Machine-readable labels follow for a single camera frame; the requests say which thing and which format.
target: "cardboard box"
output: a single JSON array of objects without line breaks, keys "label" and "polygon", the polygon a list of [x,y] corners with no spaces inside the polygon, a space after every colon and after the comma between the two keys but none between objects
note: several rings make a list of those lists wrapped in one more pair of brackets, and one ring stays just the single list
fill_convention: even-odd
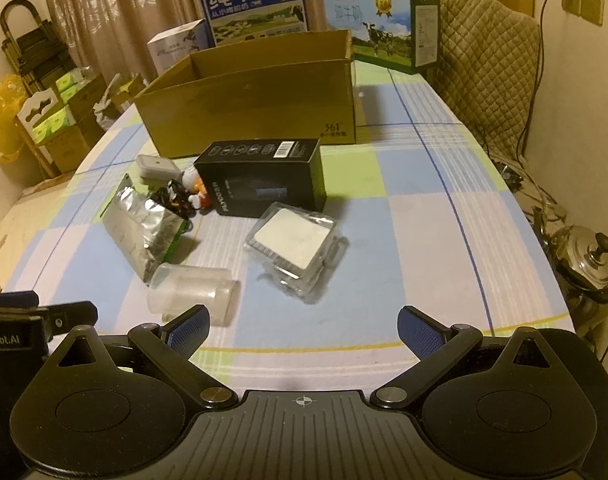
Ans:
[{"label": "cardboard box", "polygon": [[306,32],[304,0],[201,0],[215,46]]},{"label": "cardboard box", "polygon": [[195,161],[218,213],[260,218],[273,202],[322,211],[318,139],[214,142]]},{"label": "cardboard box", "polygon": [[197,20],[170,28],[160,32],[147,44],[155,69],[158,75],[162,75],[191,52],[210,47],[208,24],[206,20]]},{"label": "cardboard box", "polygon": [[409,74],[437,63],[440,0],[324,0],[330,30],[348,29],[355,59]]},{"label": "cardboard box", "polygon": [[133,104],[135,96],[145,88],[142,76],[137,75],[120,86],[120,91],[111,97],[111,102],[119,113],[124,113]]},{"label": "cardboard box", "polygon": [[355,142],[351,36],[302,32],[194,52],[135,98],[158,153],[217,140]]},{"label": "cardboard box", "polygon": [[62,173],[69,173],[79,167],[103,135],[104,130],[97,124],[91,111],[77,124],[60,128],[36,146],[45,147],[58,169]]},{"label": "cardboard box", "polygon": [[106,81],[104,76],[98,75],[68,98],[68,107],[78,123],[93,110],[95,103],[100,102],[104,92]]}]

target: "barcode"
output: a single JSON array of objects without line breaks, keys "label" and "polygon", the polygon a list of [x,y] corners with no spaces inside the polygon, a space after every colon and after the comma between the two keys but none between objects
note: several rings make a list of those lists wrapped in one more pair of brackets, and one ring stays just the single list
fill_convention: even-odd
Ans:
[{"label": "barcode", "polygon": [[273,158],[288,157],[290,149],[293,147],[294,144],[295,144],[294,140],[284,140],[284,142],[282,142],[280,144],[280,146],[277,148],[277,151],[275,152],[275,155],[273,155]]}]

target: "pot lid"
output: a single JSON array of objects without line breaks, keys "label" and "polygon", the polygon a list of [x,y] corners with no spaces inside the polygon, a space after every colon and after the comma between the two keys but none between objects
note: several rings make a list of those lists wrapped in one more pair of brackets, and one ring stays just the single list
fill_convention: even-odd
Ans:
[{"label": "pot lid", "polygon": [[578,225],[560,229],[551,238],[558,269],[588,290],[608,289],[608,237]]}]

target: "black circular joint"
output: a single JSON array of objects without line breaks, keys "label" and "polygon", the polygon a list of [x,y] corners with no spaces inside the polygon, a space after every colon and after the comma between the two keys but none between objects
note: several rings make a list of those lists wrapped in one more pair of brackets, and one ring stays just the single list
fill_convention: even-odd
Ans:
[{"label": "black circular joint", "polygon": [[479,399],[478,415],[495,430],[530,433],[542,428],[550,420],[550,408],[536,395],[505,390]]},{"label": "black circular joint", "polygon": [[39,393],[15,404],[13,441],[38,470],[59,477],[113,478],[149,464],[180,437],[186,409],[167,384],[111,369],[79,371],[77,380],[79,389],[71,382],[45,380]]},{"label": "black circular joint", "polygon": [[62,400],[55,413],[70,430],[94,433],[121,424],[129,416],[130,402],[111,390],[87,390]]}]

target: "power outlet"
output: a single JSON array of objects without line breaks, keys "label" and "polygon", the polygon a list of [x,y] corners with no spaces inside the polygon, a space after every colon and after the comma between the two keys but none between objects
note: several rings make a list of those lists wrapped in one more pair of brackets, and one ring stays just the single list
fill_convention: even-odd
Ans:
[{"label": "power outlet", "polygon": [[580,15],[582,0],[562,0],[562,9],[566,12],[570,12],[575,16]]},{"label": "power outlet", "polygon": [[582,0],[580,13],[587,22],[601,26],[604,22],[604,0]]}]

